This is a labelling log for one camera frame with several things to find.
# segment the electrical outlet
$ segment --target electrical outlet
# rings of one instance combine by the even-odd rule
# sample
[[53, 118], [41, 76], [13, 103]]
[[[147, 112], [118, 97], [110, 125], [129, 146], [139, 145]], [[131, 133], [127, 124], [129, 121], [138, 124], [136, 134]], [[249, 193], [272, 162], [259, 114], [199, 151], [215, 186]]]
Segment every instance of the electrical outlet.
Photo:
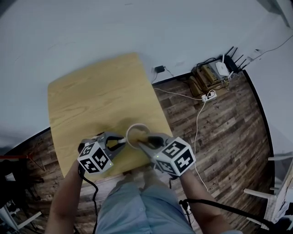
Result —
[[213, 99], [215, 99], [216, 97], [217, 97], [216, 92], [215, 92], [215, 91], [211, 91], [211, 92], [209, 93], [209, 96], [208, 96], [208, 97], [207, 97], [206, 95], [202, 95], [202, 96], [201, 96], [201, 99], [202, 99], [203, 102], [206, 102], [206, 101], [213, 100]]

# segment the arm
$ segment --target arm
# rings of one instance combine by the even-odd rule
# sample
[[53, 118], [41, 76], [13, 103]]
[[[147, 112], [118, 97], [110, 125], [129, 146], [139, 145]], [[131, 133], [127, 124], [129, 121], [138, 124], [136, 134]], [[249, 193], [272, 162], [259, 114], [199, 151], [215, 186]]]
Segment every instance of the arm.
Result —
[[[180, 177], [180, 180], [187, 198], [205, 199], [215, 202], [215, 199], [199, 183], [192, 171], [187, 170]], [[201, 203], [190, 203], [189, 205], [194, 218], [204, 234], [220, 234], [232, 230], [219, 208]]]
[[82, 178], [78, 174], [78, 165], [76, 160], [54, 195], [45, 233], [73, 233], [82, 184]]

